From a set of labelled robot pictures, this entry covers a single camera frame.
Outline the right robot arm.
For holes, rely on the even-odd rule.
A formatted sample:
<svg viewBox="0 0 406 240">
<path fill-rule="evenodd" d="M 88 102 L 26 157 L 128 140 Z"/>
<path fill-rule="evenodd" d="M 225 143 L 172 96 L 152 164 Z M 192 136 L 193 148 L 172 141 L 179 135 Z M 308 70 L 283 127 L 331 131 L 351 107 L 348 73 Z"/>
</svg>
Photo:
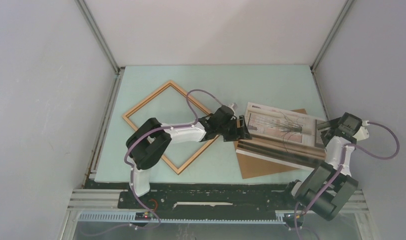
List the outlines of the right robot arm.
<svg viewBox="0 0 406 240">
<path fill-rule="evenodd" d="M 304 180 L 290 182 L 282 194 L 282 204 L 303 213 L 313 211 L 326 221 L 334 219 L 358 187 L 350 173 L 350 158 L 356 148 L 357 133 L 363 121 L 348 112 L 341 117 L 319 123 L 326 158 Z"/>
</svg>

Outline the wooden picture frame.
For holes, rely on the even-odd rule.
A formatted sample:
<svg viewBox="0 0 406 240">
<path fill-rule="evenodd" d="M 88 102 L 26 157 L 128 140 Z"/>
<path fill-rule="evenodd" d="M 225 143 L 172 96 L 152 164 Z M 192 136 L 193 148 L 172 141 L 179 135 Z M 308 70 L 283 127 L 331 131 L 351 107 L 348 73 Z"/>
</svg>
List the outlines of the wooden picture frame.
<svg viewBox="0 0 406 240">
<path fill-rule="evenodd" d="M 180 87 L 177 83 L 175 83 L 173 80 L 168 80 L 165 82 L 163 85 L 161 85 L 159 88 L 157 88 L 154 92 L 152 92 L 150 95 L 145 97 L 142 101 L 140 101 L 138 104 L 133 106 L 130 110 L 128 110 L 126 113 L 122 115 L 123 120 L 135 131 L 137 131 L 139 128 L 129 119 L 130 116 L 132 116 L 134 113 L 136 113 L 138 110 L 140 110 L 142 107 L 144 107 L 146 104 L 148 104 L 151 100 L 156 98 L 159 94 L 161 94 L 163 91 L 168 89 L 169 87 L 173 88 L 176 90 L 179 94 L 181 94 L 183 97 L 186 98 L 187 102 L 190 102 L 192 105 L 196 106 L 200 111 L 205 113 L 206 115 L 210 114 L 212 111 L 209 110 L 206 106 L 204 106 L 202 103 L 200 103 L 196 98 L 194 98 L 191 95 L 188 95 L 188 93 Z M 162 155 L 161 159 L 177 174 L 180 175 L 194 160 L 196 160 L 210 145 L 212 145 L 215 140 L 217 140 L 220 136 L 216 136 L 214 139 L 211 139 L 209 141 L 206 141 L 205 144 L 199 148 L 188 160 L 185 161 L 183 165 L 181 165 L 179 168 L 177 168 L 174 163 L 171 162 L 170 159 L 166 155 Z"/>
</svg>

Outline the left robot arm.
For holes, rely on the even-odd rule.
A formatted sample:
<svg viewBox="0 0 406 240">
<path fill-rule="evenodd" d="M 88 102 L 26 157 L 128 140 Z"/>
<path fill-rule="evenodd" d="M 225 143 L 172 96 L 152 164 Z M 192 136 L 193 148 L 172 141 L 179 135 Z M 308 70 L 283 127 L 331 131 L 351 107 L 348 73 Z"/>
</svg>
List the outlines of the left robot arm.
<svg viewBox="0 0 406 240">
<path fill-rule="evenodd" d="M 190 123 L 167 124 L 155 117 L 149 118 L 126 141 L 124 162 L 130 166 L 129 201 L 136 208 L 149 202 L 151 168 L 171 144 L 207 142 L 221 136 L 224 142 L 251 140 L 243 115 L 236 116 L 230 105 L 222 105 L 215 113 L 197 118 Z"/>
</svg>

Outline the printed photo sheet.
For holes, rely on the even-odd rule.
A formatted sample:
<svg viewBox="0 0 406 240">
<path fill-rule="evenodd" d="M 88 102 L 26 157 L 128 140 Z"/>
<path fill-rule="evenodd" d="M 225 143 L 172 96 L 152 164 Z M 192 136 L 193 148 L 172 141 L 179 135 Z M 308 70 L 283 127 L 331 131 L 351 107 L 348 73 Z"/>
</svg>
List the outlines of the printed photo sheet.
<svg viewBox="0 0 406 240">
<path fill-rule="evenodd" d="M 317 124 L 324 119 L 248 102 L 245 123 L 251 140 L 239 140 L 236 153 L 293 169 L 311 171 L 326 159 Z"/>
</svg>

